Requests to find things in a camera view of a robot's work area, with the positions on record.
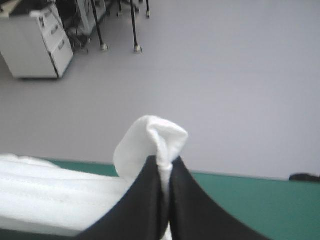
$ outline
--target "white cloth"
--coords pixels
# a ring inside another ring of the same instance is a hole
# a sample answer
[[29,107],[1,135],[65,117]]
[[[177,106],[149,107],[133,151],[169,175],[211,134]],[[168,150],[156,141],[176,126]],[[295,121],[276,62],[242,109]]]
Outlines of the white cloth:
[[[138,119],[114,152],[120,177],[62,169],[32,157],[0,154],[0,228],[75,236],[105,215],[127,192],[146,158],[156,155],[168,191],[171,162],[188,134],[155,116]],[[170,230],[163,239],[169,240]]]

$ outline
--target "floor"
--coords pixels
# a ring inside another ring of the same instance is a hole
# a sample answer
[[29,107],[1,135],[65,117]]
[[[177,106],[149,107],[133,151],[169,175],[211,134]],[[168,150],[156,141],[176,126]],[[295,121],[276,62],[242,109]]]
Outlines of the floor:
[[112,163],[130,125],[182,126],[196,171],[320,173],[320,1],[150,0],[101,23],[60,80],[14,79],[0,55],[0,153]]

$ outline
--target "chair leg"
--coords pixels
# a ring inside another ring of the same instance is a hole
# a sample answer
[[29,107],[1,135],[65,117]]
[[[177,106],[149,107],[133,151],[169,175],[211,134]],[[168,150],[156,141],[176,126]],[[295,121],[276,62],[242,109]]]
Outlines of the chair leg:
[[138,41],[137,41],[135,9],[134,9],[133,0],[130,0],[130,7],[131,7],[131,18],[132,18],[133,39],[134,39],[134,52],[140,54],[142,53],[142,48],[141,46],[138,45]]
[[99,21],[98,21],[98,17],[97,17],[97,10],[96,10],[96,5],[95,5],[95,0],[91,0],[91,6],[92,6],[92,11],[93,11],[96,30],[97,30],[98,36],[99,36],[101,51],[102,52],[107,52],[109,50],[109,47],[108,47],[107,44],[104,43],[104,41],[102,39],[102,36],[101,36],[101,31],[100,31]]
[[118,5],[119,5],[119,11],[116,14],[118,16],[118,18],[120,18],[122,16],[122,6],[121,6],[121,0],[117,0]]
[[[128,0],[121,0],[121,2],[123,2],[126,5],[131,5],[131,1],[128,1]],[[135,4],[133,4],[133,6],[134,6],[134,9],[135,9],[135,12],[139,13],[140,12],[140,8],[137,7]]]
[[149,9],[149,0],[146,0],[146,18],[149,19],[151,17],[150,9]]

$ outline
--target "green table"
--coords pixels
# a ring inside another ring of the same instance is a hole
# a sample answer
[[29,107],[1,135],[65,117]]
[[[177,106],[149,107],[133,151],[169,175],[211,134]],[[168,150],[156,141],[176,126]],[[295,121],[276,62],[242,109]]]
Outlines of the green table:
[[[46,160],[64,169],[117,176],[112,165]],[[192,175],[220,206],[270,239],[320,240],[320,184],[196,172]],[[28,234],[23,239],[38,238]]]

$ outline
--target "cabinet drawer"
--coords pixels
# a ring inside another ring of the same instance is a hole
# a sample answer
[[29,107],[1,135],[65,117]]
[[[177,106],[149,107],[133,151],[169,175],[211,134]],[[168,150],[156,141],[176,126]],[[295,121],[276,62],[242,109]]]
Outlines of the cabinet drawer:
[[65,73],[69,62],[73,57],[73,52],[71,48],[71,44],[69,42],[68,37],[64,34],[59,44],[55,47],[55,49],[51,52],[51,57],[55,68],[58,72],[59,77]]
[[51,5],[40,11],[38,15],[38,21],[40,29],[43,33],[49,31],[52,26],[59,24],[58,21],[61,23],[59,13],[54,5]]
[[51,28],[43,34],[43,40],[49,52],[54,50],[64,34],[65,31],[58,23],[52,25]]

